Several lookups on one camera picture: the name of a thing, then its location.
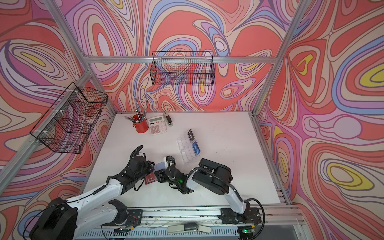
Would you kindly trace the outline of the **red leather card holder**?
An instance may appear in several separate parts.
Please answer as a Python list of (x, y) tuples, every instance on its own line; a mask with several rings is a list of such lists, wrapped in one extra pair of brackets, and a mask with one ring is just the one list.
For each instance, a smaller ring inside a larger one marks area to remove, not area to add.
[(146, 176), (145, 184), (149, 185), (155, 182), (165, 183), (169, 177), (166, 174), (167, 164), (165, 162), (155, 164), (155, 170)]

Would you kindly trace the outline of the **clear acrylic card stand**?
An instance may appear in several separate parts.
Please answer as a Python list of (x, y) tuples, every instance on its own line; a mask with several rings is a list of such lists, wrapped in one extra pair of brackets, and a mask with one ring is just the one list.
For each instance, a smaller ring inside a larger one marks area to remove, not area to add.
[(187, 132), (183, 133), (177, 138), (177, 143), (183, 159), (183, 163), (186, 165), (195, 161), (201, 154), (200, 153), (198, 156), (195, 155), (195, 152), (192, 146), (193, 143), (190, 142)]

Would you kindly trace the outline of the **blue credit card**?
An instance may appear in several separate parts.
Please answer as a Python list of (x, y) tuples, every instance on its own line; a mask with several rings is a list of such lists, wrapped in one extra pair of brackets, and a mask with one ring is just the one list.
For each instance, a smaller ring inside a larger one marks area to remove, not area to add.
[(194, 141), (192, 146), (193, 146), (195, 155), (198, 156), (201, 153), (201, 150), (199, 148), (199, 145), (198, 145), (197, 141)]

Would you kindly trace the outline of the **black VIP credit card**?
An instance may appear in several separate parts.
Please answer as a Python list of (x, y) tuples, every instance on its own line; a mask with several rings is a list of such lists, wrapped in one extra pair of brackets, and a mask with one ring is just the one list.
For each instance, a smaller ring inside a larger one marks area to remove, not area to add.
[(193, 134), (192, 129), (189, 129), (189, 131), (187, 132), (187, 134), (188, 134), (188, 138), (189, 138), (190, 142), (193, 143), (193, 142), (195, 141), (196, 138), (195, 138), (195, 136), (194, 136), (194, 134)]

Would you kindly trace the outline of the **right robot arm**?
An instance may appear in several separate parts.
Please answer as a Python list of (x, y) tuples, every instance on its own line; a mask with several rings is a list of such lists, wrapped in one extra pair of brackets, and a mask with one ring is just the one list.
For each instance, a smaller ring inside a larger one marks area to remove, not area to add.
[(165, 158), (165, 168), (154, 172), (160, 183), (168, 183), (173, 189), (183, 195), (203, 187), (212, 193), (223, 196), (229, 203), (229, 208), (222, 208), (218, 218), (223, 224), (253, 224), (265, 225), (265, 210), (256, 199), (244, 200), (232, 185), (232, 170), (222, 164), (201, 159), (198, 166), (188, 174), (177, 169), (176, 160), (172, 156)]

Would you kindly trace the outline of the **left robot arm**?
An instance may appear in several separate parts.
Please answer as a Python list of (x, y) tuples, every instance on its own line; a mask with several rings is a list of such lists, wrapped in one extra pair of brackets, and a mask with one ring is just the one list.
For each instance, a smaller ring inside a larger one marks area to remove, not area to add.
[(39, 219), (29, 233), (30, 239), (74, 240), (104, 224), (125, 225), (129, 219), (127, 207), (117, 197), (133, 189), (138, 181), (154, 171), (154, 167), (153, 162), (136, 155), (100, 187), (67, 200), (52, 200), (38, 214)]

